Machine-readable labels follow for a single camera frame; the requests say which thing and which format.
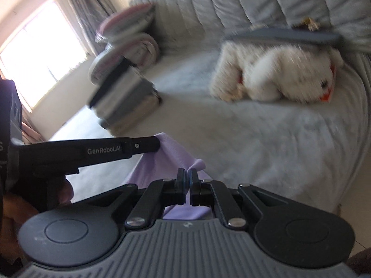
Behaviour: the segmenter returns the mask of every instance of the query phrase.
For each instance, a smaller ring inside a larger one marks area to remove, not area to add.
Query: sheer curtain
[[[6,79],[0,69],[1,79]],[[44,142],[45,139],[37,132],[30,119],[30,112],[22,105],[22,140],[25,144]]]
[[[95,42],[96,31],[108,16],[116,12],[110,0],[69,0],[77,20],[84,32],[84,36],[90,45],[90,49],[98,55],[105,48]]]

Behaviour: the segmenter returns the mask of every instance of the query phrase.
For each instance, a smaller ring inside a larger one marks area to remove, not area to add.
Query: tile floor
[[[371,151],[341,203],[340,215],[355,231],[352,255],[371,247]]]

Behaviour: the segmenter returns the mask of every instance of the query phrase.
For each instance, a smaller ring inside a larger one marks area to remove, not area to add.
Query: plush toy
[[[211,81],[212,96],[224,101],[275,101],[282,96],[315,102],[334,82],[331,67],[344,62],[331,47],[304,49],[297,45],[264,46],[226,41]]]

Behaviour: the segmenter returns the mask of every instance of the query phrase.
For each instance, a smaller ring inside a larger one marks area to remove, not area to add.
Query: finger
[[[65,206],[68,206],[68,205],[71,205],[72,203],[71,203],[71,201],[69,200],[69,201],[67,201],[67,202],[65,202],[65,203],[63,203],[63,204],[60,204],[59,205],[59,207],[61,208],[61,207],[65,207]]]
[[[23,252],[16,240],[11,242],[0,241],[0,254],[10,264],[13,264],[17,258],[23,256]]]
[[[58,194],[58,200],[60,204],[65,204],[72,200],[74,197],[74,189],[72,188],[71,183],[66,179],[64,181],[64,186]]]
[[[10,242],[16,238],[17,236],[14,229],[14,220],[12,220],[11,218],[3,217],[1,223],[0,243],[3,241]]]
[[[3,197],[3,216],[11,218],[17,224],[24,224],[38,211],[20,196],[7,193]]]

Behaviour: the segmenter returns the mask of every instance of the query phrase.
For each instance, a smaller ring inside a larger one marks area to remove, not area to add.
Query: purple cloth
[[[176,179],[179,168],[184,168],[187,171],[194,168],[198,171],[200,180],[211,179],[203,171],[206,167],[203,160],[191,156],[167,134],[161,133],[156,137],[161,143],[159,151],[143,154],[129,174],[127,183],[137,184],[139,189],[147,188],[155,180]],[[189,203],[189,194],[187,194],[187,203],[183,206],[166,208],[163,218],[193,220],[202,218],[209,211],[209,207],[192,207]]]

